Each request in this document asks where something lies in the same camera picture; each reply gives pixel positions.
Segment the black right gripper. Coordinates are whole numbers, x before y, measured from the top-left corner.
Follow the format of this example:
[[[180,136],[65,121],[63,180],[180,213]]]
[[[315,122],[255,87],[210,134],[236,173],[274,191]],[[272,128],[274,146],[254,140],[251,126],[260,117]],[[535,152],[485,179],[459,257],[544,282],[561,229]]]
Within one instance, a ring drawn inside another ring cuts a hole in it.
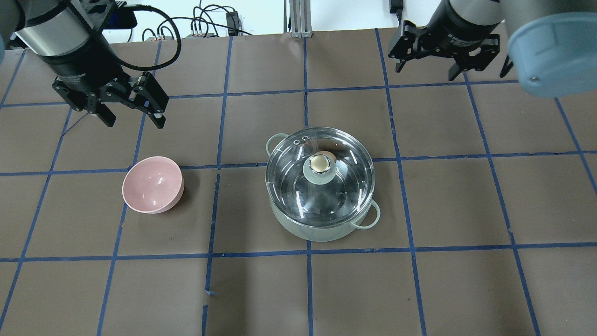
[[[467,70],[485,70],[500,51],[500,36],[482,32],[480,40],[465,40],[443,26],[416,26],[403,21],[390,40],[388,57],[396,63],[395,72],[403,70],[410,60],[429,56],[453,59],[448,81],[454,81]]]

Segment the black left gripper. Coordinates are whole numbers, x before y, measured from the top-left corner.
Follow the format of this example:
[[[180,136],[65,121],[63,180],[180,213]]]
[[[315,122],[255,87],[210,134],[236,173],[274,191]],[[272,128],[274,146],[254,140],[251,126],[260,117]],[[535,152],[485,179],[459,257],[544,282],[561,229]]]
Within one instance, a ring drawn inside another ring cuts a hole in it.
[[[117,117],[106,103],[138,109],[148,114],[158,129],[164,128],[166,124],[164,112],[170,98],[151,72],[143,71],[138,77],[122,74],[92,90],[76,90],[72,86],[57,77],[52,88],[72,109],[95,113],[107,127],[113,127]]]

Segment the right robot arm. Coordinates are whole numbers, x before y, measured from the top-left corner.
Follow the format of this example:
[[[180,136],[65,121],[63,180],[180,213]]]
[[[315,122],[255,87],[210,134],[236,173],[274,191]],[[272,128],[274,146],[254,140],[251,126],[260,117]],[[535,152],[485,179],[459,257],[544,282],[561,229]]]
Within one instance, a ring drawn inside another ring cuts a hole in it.
[[[542,98],[595,90],[594,0],[442,0],[426,26],[400,21],[388,57],[401,72],[410,60],[454,60],[448,79],[484,71],[500,52],[494,30],[505,23],[507,56],[499,76],[516,70],[521,87]]]

